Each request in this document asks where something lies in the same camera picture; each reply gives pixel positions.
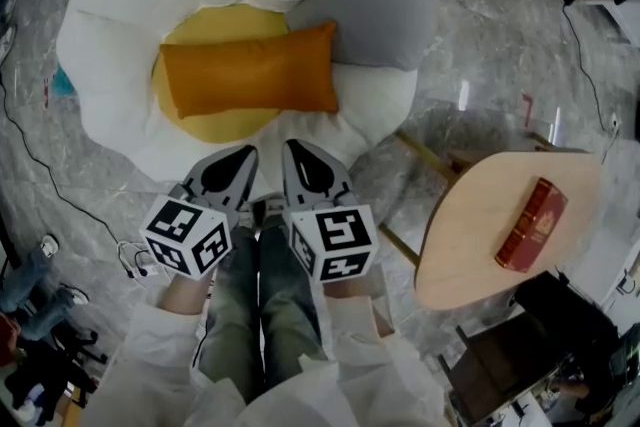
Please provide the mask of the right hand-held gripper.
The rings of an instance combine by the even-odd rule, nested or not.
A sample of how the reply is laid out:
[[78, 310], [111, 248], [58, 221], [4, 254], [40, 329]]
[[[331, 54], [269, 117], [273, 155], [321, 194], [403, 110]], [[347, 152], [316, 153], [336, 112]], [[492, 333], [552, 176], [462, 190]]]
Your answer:
[[378, 251], [369, 205], [349, 187], [345, 166], [322, 148], [289, 139], [282, 149], [289, 249], [313, 283], [365, 275]]

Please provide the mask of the orange rectangular cushion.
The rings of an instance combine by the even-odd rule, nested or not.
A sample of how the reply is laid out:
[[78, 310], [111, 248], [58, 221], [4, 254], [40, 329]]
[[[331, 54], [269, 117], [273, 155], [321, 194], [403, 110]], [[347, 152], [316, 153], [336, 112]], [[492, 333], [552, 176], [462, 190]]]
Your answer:
[[267, 39], [163, 44], [179, 118], [232, 109], [338, 111], [332, 81], [334, 22]]

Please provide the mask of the person's left forearm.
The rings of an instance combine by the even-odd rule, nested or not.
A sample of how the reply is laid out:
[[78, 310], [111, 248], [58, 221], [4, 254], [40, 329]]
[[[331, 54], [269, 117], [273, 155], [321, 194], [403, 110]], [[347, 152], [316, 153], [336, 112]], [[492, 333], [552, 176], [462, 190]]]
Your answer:
[[197, 332], [211, 283], [176, 276], [157, 294], [138, 304], [120, 355], [155, 368], [187, 369], [198, 343]]

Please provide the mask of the person's right forearm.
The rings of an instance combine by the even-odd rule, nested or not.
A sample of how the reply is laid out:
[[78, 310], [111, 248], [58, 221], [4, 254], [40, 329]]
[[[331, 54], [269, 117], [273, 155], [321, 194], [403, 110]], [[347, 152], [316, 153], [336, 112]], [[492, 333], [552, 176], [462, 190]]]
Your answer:
[[354, 367], [387, 364], [386, 339], [395, 328], [385, 287], [353, 279], [325, 284], [323, 291], [337, 361]]

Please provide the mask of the person's left white shoe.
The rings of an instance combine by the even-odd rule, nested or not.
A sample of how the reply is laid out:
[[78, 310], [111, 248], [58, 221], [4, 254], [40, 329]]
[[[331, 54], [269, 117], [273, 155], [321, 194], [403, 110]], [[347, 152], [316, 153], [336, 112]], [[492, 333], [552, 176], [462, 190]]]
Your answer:
[[255, 232], [261, 223], [259, 220], [261, 216], [261, 204], [261, 201], [257, 203], [245, 202], [238, 210], [238, 226]]

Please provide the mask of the person's right white shoe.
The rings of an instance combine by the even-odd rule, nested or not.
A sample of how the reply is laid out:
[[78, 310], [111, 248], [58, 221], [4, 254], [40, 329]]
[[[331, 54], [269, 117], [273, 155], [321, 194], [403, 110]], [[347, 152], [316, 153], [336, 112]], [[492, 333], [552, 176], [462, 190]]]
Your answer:
[[265, 196], [258, 204], [258, 218], [264, 226], [271, 217], [281, 217], [287, 207], [286, 198], [280, 193]]

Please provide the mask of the white power strip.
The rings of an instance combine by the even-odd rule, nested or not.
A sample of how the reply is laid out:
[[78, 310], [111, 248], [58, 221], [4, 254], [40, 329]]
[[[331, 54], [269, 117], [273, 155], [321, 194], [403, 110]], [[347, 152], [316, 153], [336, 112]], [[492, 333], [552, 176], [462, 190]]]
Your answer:
[[130, 279], [138, 280], [159, 274], [158, 264], [151, 258], [146, 245], [120, 241], [116, 251], [118, 260]]

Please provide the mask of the person's left leg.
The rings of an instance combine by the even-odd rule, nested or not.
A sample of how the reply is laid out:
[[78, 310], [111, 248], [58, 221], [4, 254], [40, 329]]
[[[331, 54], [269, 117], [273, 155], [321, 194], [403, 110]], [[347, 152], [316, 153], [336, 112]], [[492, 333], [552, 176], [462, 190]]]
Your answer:
[[264, 385], [258, 243], [254, 232], [242, 226], [234, 228], [231, 238], [233, 249], [216, 269], [198, 368], [213, 382], [230, 379], [249, 404]]

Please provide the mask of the person's right leg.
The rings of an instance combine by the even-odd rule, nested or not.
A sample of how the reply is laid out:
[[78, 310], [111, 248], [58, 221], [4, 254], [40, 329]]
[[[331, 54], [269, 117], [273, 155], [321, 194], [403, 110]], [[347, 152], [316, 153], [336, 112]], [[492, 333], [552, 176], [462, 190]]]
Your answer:
[[314, 361], [327, 356], [310, 281], [288, 246], [282, 217], [265, 221], [258, 245], [265, 386], [270, 389], [302, 372], [301, 356]]

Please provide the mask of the light wooden coffee table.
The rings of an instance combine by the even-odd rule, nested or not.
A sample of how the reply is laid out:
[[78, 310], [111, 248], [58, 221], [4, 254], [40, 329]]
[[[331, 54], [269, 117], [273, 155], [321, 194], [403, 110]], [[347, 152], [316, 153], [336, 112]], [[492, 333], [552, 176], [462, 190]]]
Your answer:
[[[413, 251], [387, 225], [380, 231], [415, 267], [417, 301], [432, 310], [451, 310], [503, 292], [552, 269], [572, 256], [585, 239], [596, 210], [599, 158], [559, 148], [533, 134], [534, 151], [452, 153], [446, 163], [404, 131], [396, 138], [447, 182], [426, 224], [422, 247]], [[495, 256], [522, 216], [536, 183], [544, 178], [568, 199], [561, 216], [543, 223], [545, 241], [526, 272], [508, 270]]]

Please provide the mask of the teal floor item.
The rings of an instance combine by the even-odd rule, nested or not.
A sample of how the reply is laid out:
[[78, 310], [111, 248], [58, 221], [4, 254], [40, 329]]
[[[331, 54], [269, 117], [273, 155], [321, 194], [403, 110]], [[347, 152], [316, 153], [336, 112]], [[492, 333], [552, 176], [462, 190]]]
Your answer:
[[55, 97], [69, 97], [75, 94], [75, 88], [61, 66], [57, 68], [53, 75], [50, 92]]

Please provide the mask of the person's white shirt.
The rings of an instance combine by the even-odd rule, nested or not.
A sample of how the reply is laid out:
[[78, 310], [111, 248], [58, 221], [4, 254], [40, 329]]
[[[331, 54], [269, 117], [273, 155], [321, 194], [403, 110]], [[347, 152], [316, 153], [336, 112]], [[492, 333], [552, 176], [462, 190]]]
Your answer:
[[150, 304], [84, 413], [85, 427], [449, 427], [444, 391], [399, 334], [379, 335], [381, 301], [327, 301], [334, 358], [314, 362], [251, 403], [233, 382], [190, 364], [199, 319]]

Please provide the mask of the red hardcover book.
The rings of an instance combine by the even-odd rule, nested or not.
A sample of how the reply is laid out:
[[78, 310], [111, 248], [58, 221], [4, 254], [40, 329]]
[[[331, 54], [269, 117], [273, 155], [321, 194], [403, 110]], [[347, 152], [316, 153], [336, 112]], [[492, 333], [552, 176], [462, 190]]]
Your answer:
[[526, 273], [534, 265], [568, 204], [567, 197], [540, 177], [508, 237], [495, 255], [503, 268]]

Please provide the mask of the black office chair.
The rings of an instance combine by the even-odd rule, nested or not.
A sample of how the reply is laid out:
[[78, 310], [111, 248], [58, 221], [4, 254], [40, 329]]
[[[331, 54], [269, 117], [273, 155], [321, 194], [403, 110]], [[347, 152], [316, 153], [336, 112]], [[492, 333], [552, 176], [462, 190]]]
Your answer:
[[80, 357], [105, 364], [106, 354], [87, 350], [98, 339], [96, 331], [80, 330], [64, 321], [44, 338], [30, 341], [16, 321], [0, 314], [0, 368], [16, 366], [4, 379], [12, 408], [20, 410], [30, 400], [31, 391], [40, 385], [42, 391], [32, 403], [40, 411], [36, 427], [44, 427], [53, 419], [68, 384], [78, 387], [82, 398], [95, 392], [97, 385], [80, 365]]

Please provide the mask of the dark chair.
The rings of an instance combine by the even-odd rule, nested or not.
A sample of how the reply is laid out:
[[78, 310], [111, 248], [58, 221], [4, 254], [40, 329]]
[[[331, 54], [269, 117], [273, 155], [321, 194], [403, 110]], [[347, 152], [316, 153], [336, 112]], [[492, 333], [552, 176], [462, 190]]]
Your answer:
[[513, 300], [523, 313], [473, 335], [457, 327], [461, 357], [453, 366], [438, 357], [468, 426], [481, 425], [564, 363], [589, 380], [609, 381], [617, 328], [566, 279], [544, 272], [523, 282]]

